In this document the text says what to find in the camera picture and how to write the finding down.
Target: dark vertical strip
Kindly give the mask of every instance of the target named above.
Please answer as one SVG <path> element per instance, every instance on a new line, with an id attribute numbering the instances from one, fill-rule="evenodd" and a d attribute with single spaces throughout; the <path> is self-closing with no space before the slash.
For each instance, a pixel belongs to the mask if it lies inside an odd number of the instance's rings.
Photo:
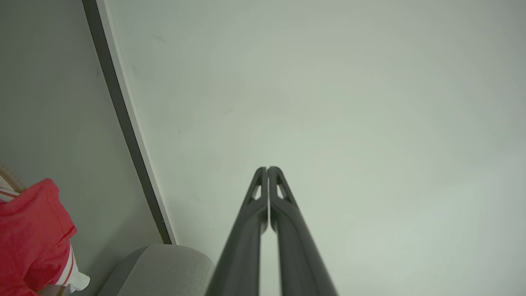
<path id="1" fill-rule="evenodd" d="M 146 171 L 146 166 L 144 165 L 144 159 L 140 152 L 139 145 L 137 144 L 137 139 L 135 138 L 135 133 L 131 125 L 130 117 L 128 111 L 126 110 L 126 105 L 123 99 L 123 93 L 120 90 L 119 81 L 117 79 L 117 74 L 115 73 L 115 68 L 113 67 L 112 56 L 109 52 L 108 42 L 106 41 L 106 35 L 104 34 L 104 28 L 102 26 L 102 21 L 100 20 L 100 14 L 97 6 L 96 0 L 82 0 L 84 5 L 84 12 L 86 13 L 86 18 L 88 19 L 89 30 L 92 33 L 93 43 L 95 44 L 95 49 L 97 50 L 97 55 L 99 58 L 100 66 L 104 74 L 104 79 L 106 80 L 106 85 L 108 86 L 109 95 L 112 97 L 113 107 L 117 113 L 117 118 L 119 119 L 120 128 L 123 130 L 124 139 L 128 145 L 130 151 L 131 159 L 139 176 L 141 185 L 143 186 L 144 195 L 150 206 L 151 214 L 154 217 L 155 224 L 163 242 L 165 244 L 171 244 L 170 235 L 166 229 L 166 224 L 163 219 L 163 215 L 157 203 L 155 197 L 154 189 L 151 185 L 150 178 L 148 176 L 148 171 Z"/>

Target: wall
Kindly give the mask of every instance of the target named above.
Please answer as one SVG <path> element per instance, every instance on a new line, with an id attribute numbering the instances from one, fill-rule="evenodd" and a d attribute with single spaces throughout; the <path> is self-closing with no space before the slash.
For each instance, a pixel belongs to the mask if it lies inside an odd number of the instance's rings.
<path id="1" fill-rule="evenodd" d="M 52 178 L 94 295 L 115 264 L 161 243 L 75 1 L 0 4 L 0 163 L 26 185 Z"/>
<path id="2" fill-rule="evenodd" d="M 341 295 L 526 293 L 524 2 L 106 3 L 178 243 L 278 165 Z"/>

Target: red garment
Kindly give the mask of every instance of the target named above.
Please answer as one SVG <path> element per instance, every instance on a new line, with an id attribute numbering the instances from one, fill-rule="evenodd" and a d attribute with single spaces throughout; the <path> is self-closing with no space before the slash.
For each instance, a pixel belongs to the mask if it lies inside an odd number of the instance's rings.
<path id="1" fill-rule="evenodd" d="M 51 179 L 0 203 L 0 295 L 34 296 L 56 283 L 76 232 Z"/>

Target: gray cushion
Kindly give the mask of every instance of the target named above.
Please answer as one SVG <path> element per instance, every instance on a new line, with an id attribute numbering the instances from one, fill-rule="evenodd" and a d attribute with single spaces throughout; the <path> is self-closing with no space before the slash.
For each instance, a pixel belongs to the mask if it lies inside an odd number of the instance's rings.
<path id="1" fill-rule="evenodd" d="M 151 245 L 126 257 L 98 296 L 202 296 L 214 271 L 203 253 L 180 245 Z"/>

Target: clothing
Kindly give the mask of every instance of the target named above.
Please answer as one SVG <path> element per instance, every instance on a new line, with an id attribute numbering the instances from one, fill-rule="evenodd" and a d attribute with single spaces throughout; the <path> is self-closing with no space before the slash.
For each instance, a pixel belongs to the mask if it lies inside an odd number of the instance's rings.
<path id="1" fill-rule="evenodd" d="M 0 202 L 0 295 L 35 296 L 56 283 L 76 232 L 51 179 Z"/>

